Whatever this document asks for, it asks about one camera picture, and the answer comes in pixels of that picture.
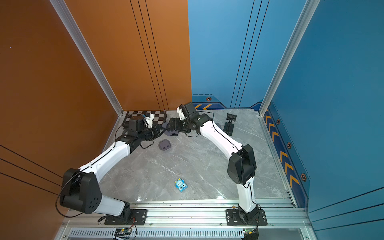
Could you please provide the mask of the black folding phone stand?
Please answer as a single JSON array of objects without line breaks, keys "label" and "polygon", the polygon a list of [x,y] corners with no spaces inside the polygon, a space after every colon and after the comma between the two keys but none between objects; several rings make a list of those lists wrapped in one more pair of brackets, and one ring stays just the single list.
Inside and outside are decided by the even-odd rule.
[{"label": "black folding phone stand", "polygon": [[237,119],[237,115],[233,115],[233,114],[227,114],[227,122],[225,123],[224,125],[224,128],[223,128],[223,131],[228,135],[228,136],[232,136],[233,134],[233,131],[234,131],[234,124],[233,122],[236,121]]}]

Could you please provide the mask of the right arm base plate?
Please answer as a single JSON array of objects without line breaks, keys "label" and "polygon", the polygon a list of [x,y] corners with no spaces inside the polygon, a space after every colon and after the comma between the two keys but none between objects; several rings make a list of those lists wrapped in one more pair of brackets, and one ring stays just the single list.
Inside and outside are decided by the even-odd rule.
[{"label": "right arm base plate", "polygon": [[268,221],[264,210],[253,209],[246,213],[242,209],[227,209],[226,220],[228,226],[267,226]]}]

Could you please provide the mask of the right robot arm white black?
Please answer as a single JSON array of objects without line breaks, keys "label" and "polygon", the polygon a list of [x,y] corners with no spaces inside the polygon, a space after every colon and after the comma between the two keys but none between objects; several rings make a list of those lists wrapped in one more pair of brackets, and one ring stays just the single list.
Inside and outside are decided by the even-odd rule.
[{"label": "right robot arm white black", "polygon": [[261,216],[261,207],[254,195],[254,178],[257,169],[252,146],[243,145],[233,140],[214,122],[213,113],[197,111],[192,103],[177,108],[179,116],[171,118],[167,131],[178,131],[188,134],[195,131],[198,136],[210,140],[228,159],[227,173],[237,185],[239,203],[238,213],[242,224],[256,225]]}]

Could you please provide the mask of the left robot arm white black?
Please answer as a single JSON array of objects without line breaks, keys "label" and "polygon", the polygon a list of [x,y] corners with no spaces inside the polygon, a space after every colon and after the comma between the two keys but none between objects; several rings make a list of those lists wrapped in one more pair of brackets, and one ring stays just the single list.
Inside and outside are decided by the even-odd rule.
[{"label": "left robot arm white black", "polygon": [[128,221],[128,202],[102,194],[99,182],[117,163],[131,154],[142,142],[152,142],[162,132],[153,122],[153,114],[133,116],[124,126],[122,135],[103,153],[78,169],[68,169],[63,176],[61,192],[55,206],[78,211],[80,214],[103,214]]}]

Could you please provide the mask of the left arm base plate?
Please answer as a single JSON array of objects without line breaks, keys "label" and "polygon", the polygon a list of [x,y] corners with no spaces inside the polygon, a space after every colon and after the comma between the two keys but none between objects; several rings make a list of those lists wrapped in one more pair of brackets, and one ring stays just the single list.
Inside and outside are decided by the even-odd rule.
[{"label": "left arm base plate", "polygon": [[147,209],[124,210],[120,216],[107,215],[104,224],[106,226],[143,226],[147,219]]}]

